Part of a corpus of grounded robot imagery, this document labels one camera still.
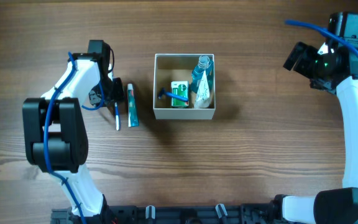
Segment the green white soap box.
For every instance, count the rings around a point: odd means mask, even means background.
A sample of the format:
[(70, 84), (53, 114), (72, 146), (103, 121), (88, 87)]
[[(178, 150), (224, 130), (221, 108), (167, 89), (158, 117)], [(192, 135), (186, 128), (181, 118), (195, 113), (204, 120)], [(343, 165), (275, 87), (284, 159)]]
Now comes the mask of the green white soap box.
[[(171, 82), (171, 90), (174, 95), (189, 99), (188, 81)], [(171, 106), (172, 108), (187, 108), (189, 106), (189, 101), (181, 101), (176, 98), (172, 98)]]

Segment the blue mouthwash bottle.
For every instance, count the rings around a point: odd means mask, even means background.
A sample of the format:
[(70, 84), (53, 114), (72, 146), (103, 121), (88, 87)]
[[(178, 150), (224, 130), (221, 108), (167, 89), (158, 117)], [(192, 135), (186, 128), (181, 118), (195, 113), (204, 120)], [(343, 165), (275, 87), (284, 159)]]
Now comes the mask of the blue mouthwash bottle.
[(207, 56), (201, 55), (198, 59), (198, 64), (193, 69), (191, 76), (192, 76), (192, 83), (190, 85), (190, 90), (194, 93), (197, 93), (199, 85), (201, 83), (201, 78), (203, 73), (206, 72), (206, 77), (208, 81), (209, 89), (212, 89), (213, 86), (213, 74), (212, 69), (214, 67), (214, 62)]

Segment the teal toothpaste tube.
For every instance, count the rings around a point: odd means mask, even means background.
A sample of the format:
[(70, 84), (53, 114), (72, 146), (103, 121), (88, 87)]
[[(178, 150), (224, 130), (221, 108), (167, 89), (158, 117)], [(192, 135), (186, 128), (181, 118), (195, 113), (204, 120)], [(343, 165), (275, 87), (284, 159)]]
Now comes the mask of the teal toothpaste tube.
[(139, 125), (137, 116), (137, 108), (135, 103), (134, 87), (131, 83), (127, 85), (127, 99), (128, 99), (128, 127), (136, 127)]

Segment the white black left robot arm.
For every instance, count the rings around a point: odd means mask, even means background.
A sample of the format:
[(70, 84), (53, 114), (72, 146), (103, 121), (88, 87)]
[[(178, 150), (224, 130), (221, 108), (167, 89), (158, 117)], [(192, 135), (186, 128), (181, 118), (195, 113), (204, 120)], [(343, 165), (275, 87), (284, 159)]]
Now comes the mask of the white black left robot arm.
[(109, 103), (110, 73), (114, 53), (69, 54), (59, 81), (39, 98), (28, 98), (22, 107), (25, 154), (28, 162), (49, 174), (71, 204), (73, 223), (117, 223), (86, 165), (88, 137), (81, 110), (86, 95), (100, 95), (91, 111)]

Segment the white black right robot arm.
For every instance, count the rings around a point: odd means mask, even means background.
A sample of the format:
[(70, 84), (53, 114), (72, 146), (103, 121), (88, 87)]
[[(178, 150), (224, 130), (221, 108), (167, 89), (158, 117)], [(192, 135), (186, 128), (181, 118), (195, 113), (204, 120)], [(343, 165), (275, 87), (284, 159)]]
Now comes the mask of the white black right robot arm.
[(321, 54), (297, 43), (284, 68), (310, 80), (310, 86), (337, 96), (341, 106), (345, 168), (340, 189), (315, 196), (277, 195), (270, 203), (269, 218), (287, 223), (358, 223), (358, 52), (336, 46)]

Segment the white lotion tube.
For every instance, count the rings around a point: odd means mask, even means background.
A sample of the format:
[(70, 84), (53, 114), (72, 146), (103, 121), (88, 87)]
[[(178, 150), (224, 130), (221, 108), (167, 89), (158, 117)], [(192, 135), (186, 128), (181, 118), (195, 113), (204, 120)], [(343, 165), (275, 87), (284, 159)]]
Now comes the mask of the white lotion tube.
[(208, 79), (206, 76), (206, 72), (203, 72), (203, 76), (201, 77), (201, 81), (198, 87), (198, 91), (196, 93), (196, 100), (194, 103), (195, 109), (207, 108), (210, 105), (210, 89), (208, 85)]

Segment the blue white toothbrush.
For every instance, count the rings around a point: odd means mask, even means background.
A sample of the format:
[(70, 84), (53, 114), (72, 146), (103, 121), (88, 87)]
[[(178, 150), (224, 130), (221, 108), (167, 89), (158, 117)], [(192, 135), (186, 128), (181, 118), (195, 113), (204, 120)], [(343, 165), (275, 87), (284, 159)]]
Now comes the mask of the blue white toothbrush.
[(116, 130), (119, 131), (121, 128), (121, 122), (120, 122), (119, 107), (117, 102), (114, 103), (114, 114), (115, 114)]

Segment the blue disposable razor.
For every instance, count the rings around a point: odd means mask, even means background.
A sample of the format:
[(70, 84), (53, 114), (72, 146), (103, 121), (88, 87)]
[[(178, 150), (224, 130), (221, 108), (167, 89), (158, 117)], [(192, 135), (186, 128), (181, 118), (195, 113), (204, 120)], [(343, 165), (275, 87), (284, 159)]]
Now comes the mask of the blue disposable razor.
[(167, 97), (179, 100), (179, 101), (183, 101), (183, 102), (188, 102), (188, 98), (184, 97), (184, 96), (180, 96), (180, 95), (175, 95), (169, 91), (166, 91), (164, 88), (162, 88), (159, 93), (158, 93), (158, 98), (161, 99), (162, 96), (165, 95)]

